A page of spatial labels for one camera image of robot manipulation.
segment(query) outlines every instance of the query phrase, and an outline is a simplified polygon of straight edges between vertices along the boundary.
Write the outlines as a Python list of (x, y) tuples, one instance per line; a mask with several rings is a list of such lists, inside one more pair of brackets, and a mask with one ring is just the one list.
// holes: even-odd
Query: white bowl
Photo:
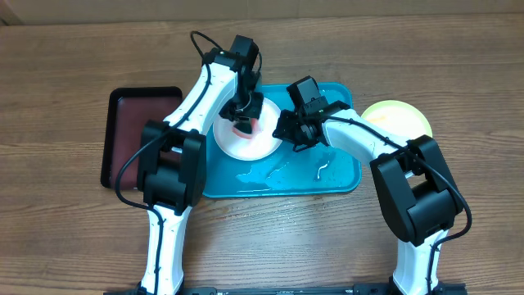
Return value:
[(255, 161), (269, 156), (282, 140), (273, 137), (277, 127), (280, 109), (267, 98), (264, 98), (258, 128), (253, 128), (252, 138), (243, 138), (233, 132), (233, 122), (217, 117), (213, 124), (213, 134), (220, 149), (242, 161)]

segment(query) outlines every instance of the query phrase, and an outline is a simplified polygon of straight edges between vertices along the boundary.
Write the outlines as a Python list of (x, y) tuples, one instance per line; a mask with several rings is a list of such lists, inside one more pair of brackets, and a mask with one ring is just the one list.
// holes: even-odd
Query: pale yellow plate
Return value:
[(393, 134), (415, 139), (425, 134), (433, 137), (426, 117), (412, 105), (387, 100), (370, 106), (362, 117)]

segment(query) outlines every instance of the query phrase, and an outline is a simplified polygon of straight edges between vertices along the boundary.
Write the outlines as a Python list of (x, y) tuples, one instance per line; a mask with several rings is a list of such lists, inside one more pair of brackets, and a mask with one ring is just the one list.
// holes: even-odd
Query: blue tray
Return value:
[[(288, 84), (259, 86), (257, 91), (283, 110), (292, 110)], [(339, 83), (318, 83), (329, 103), (341, 100), (351, 107), (351, 93)], [(213, 128), (207, 135), (207, 197), (269, 197), (315, 193), (346, 193), (362, 178), (360, 163), (347, 153), (319, 143), (303, 152), (282, 142), (271, 155), (258, 161), (240, 161), (226, 155), (215, 142)]]

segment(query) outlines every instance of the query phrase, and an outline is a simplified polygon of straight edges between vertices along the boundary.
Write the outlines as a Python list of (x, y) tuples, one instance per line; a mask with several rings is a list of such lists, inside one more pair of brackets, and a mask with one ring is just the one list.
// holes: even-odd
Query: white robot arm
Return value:
[[(409, 138), (386, 132), (362, 119), (355, 110), (341, 110), (332, 116), (347, 120), (352, 119), (360, 124), (367, 125), (400, 146), (404, 147), (408, 144)], [(354, 124), (347, 124), (339, 120), (326, 120), (322, 123), (322, 130), (329, 146), (340, 148), (366, 166), (370, 166), (371, 161), (382, 154), (392, 154), (397, 151), (397, 148), (384, 144), (379, 138)], [(405, 177), (408, 178), (412, 175), (413, 173), (409, 172), (405, 174)], [(447, 233), (448, 230), (439, 230), (427, 237), (424, 243), (418, 246), (414, 246), (411, 242), (398, 241), (397, 266), (393, 273), (393, 281), (402, 294), (428, 294), (426, 277), (431, 245), (445, 237)], [(439, 252), (435, 254), (432, 265), (431, 289), (438, 284), (438, 279), (436, 278), (438, 260)]]
[[(447, 186), (418, 166), (405, 151), (418, 154), (454, 184), (436, 142), (427, 136), (409, 140), (388, 133), (362, 119), (343, 102), (328, 104), (309, 76), (290, 85), (287, 91), (295, 110), (281, 112), (273, 136), (294, 143), (295, 151), (318, 143), (340, 148), (369, 166), (384, 219), (399, 238), (392, 278), (395, 291), (406, 295), (430, 293), (438, 284), (439, 258), (436, 252), (430, 262), (431, 247), (447, 235), (463, 207)], [(421, 174), (427, 181), (411, 189), (406, 179)]]
[[(260, 73), (252, 71), (258, 51), (252, 39), (242, 36), (235, 38), (229, 51), (211, 50), (204, 56), (200, 77), (182, 105), (165, 117), (164, 123), (149, 122), (142, 132), (143, 146), (169, 132), (166, 143), (152, 144), (140, 156), (138, 167), (138, 189), (144, 192), (144, 202), (155, 204), (164, 220), (160, 240), (158, 218), (148, 212), (150, 237), (146, 273), (140, 284), (143, 292), (172, 295), (183, 284), (187, 219), (206, 183), (205, 136), (218, 114), (238, 125), (259, 118), (264, 97), (254, 91)], [(159, 158), (159, 152), (165, 149), (181, 154), (179, 168)]]

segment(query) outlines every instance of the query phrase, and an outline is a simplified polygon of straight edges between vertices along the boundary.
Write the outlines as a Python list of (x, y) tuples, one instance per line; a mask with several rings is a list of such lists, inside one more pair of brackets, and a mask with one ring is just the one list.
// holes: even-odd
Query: black base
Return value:
[[(106, 295), (142, 295), (138, 289)], [(316, 288), (246, 288), (217, 290), (212, 287), (183, 288), (177, 295), (402, 295), (393, 278), (389, 283), (355, 284), (352, 287)], [(443, 284), (440, 282), (431, 295), (468, 295), (466, 284)]]

